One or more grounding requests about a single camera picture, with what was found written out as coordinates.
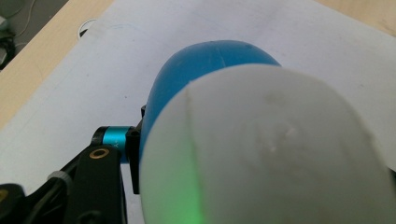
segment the wooden table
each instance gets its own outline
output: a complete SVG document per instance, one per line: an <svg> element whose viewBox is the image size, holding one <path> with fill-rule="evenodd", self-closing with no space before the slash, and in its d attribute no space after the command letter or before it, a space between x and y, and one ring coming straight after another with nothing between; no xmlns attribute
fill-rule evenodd
<svg viewBox="0 0 396 224"><path fill-rule="evenodd" d="M396 36L396 0L316 0L389 35ZM77 29L99 17L113 0L69 0L0 73L0 129L78 42Z"/></svg>

